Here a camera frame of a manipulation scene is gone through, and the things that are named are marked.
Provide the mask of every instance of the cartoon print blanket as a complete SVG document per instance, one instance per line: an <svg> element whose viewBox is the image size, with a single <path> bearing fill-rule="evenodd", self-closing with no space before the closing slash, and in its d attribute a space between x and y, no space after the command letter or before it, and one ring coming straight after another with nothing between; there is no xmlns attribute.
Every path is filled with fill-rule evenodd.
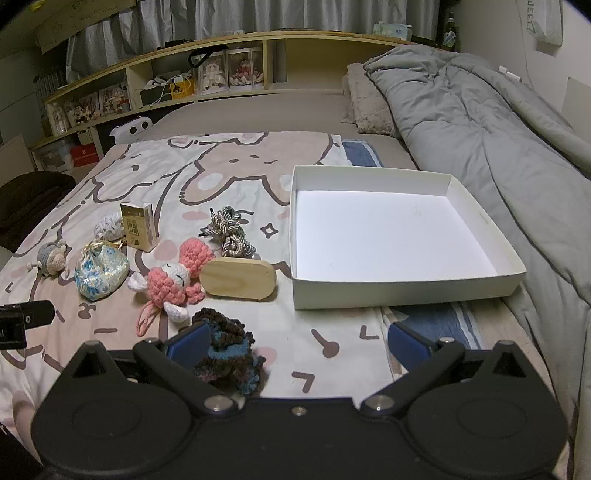
<svg viewBox="0 0 591 480"><path fill-rule="evenodd" d="M18 434L13 404L34 411L85 340L98 339L108 349L127 349L139 341L135 319L145 298L122 286L91 302L79 296L73 282L74 266L93 238L94 225L119 209L121 201L148 202L154 208L158 246L149 254L126 248L131 270L143 274L176 261L179 245L209 223L210 207L231 205L241 212L257 254L277 269L276 295L262 302L206 298L189 306L189 312L211 307L246 324L258 354L267 359L263 396L348 396L359 403L390 383L379 309L293 308L288 204L296 164L350 162L338 135L315 132L216 134L113 147L0 273L1 304L49 299L56 308L50 326L28 331L26 349L1 352L0 421ZM35 259L39 244L60 238L69 246L68 275L43 278L28 272L25 265ZM162 312L146 336L166 339L176 331Z"/></svg>

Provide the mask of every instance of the metal bolt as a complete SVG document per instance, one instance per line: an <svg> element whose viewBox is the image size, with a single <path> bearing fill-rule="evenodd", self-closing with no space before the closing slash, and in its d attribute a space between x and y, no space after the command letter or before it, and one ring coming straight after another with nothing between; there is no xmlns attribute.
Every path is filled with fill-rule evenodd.
<svg viewBox="0 0 591 480"><path fill-rule="evenodd" d="M291 409L291 412L296 417L303 417L304 415L306 415L308 413L308 410L305 407L293 407Z"/></svg>
<svg viewBox="0 0 591 480"><path fill-rule="evenodd" d="M365 405L375 411L389 410L394 406L394 399L387 395L374 395L365 400Z"/></svg>
<svg viewBox="0 0 591 480"><path fill-rule="evenodd" d="M231 398L225 397L224 395L214 395L213 397L206 398L203 404L206 409L217 412L230 410L234 402Z"/></svg>

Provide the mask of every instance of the curtain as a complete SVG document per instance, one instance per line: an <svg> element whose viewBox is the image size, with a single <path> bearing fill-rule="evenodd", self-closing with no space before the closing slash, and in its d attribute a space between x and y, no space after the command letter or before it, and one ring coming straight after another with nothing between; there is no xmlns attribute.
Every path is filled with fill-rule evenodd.
<svg viewBox="0 0 591 480"><path fill-rule="evenodd" d="M369 34L374 23L413 25L434 38L439 0L139 0L68 40L68 82L148 53L165 42L277 28Z"/></svg>

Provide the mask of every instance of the oval wooden board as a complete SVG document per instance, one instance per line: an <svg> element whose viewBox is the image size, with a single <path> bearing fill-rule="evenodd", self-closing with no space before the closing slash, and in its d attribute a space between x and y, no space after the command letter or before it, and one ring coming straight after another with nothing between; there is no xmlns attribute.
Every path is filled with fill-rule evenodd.
<svg viewBox="0 0 591 480"><path fill-rule="evenodd" d="M218 257L202 267L199 281L211 295L262 300L275 290L277 273L264 260Z"/></svg>

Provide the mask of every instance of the bottle label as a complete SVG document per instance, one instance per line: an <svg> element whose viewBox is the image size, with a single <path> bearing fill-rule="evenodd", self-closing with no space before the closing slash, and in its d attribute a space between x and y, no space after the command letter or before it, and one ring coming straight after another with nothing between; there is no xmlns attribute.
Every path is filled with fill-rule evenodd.
<svg viewBox="0 0 591 480"><path fill-rule="evenodd" d="M446 32L443 36L443 46L453 47L456 44L456 34L452 31Z"/></svg>

